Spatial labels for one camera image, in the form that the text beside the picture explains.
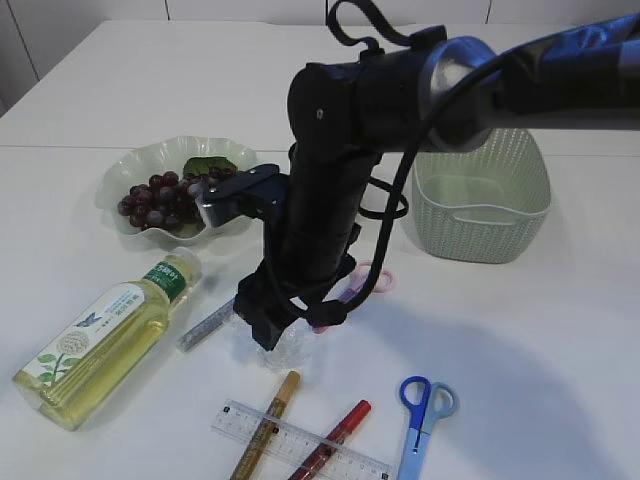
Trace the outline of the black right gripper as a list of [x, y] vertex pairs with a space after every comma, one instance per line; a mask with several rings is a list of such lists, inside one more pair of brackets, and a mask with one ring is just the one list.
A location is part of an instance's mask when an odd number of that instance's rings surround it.
[[264, 222], [264, 258], [240, 281], [235, 312], [251, 326], [253, 340], [272, 350], [283, 332], [304, 318], [316, 328], [342, 324], [344, 304], [325, 299], [355, 267], [348, 248], [358, 236], [357, 207], [287, 206], [276, 225]]

